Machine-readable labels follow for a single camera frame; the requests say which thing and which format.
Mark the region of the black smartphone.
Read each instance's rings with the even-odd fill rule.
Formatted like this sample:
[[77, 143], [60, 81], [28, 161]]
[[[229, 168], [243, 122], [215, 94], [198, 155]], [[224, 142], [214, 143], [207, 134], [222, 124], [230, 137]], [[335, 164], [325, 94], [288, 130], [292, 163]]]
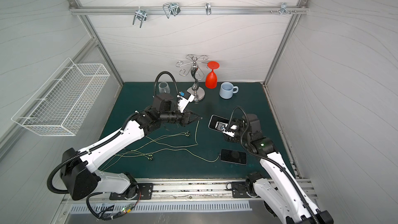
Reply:
[[245, 166], [247, 164], [247, 154], [242, 151], [222, 149], [220, 153], [220, 160], [227, 163]]
[[223, 132], [228, 124], [229, 119], [212, 115], [208, 124], [208, 128], [214, 131]]

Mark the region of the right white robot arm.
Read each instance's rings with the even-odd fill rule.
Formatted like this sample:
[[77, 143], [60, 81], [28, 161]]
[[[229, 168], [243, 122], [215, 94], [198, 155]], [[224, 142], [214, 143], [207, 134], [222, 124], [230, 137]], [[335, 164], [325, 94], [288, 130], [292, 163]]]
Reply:
[[298, 184], [273, 141], [263, 135], [258, 117], [247, 114], [241, 106], [234, 110], [240, 110], [242, 118], [231, 116], [219, 130], [228, 141], [240, 143], [247, 153], [258, 158], [270, 176], [267, 179], [260, 173], [248, 175], [246, 193], [261, 198], [266, 209], [283, 224], [334, 223], [331, 214], [322, 211]]

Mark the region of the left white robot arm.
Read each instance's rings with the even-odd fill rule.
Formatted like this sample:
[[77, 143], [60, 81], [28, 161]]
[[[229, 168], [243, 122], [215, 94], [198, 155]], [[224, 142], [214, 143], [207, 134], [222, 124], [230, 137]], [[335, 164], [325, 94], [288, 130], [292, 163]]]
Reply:
[[187, 109], [194, 99], [194, 94], [188, 91], [177, 91], [176, 96], [154, 91], [152, 104], [132, 113], [112, 134], [78, 151], [73, 148], [65, 151], [62, 162], [47, 178], [48, 190], [54, 194], [69, 194], [75, 201], [107, 192], [128, 200], [136, 197], [138, 185], [132, 175], [104, 172], [100, 166], [125, 147], [159, 129], [163, 123], [185, 127], [200, 120], [200, 115]]

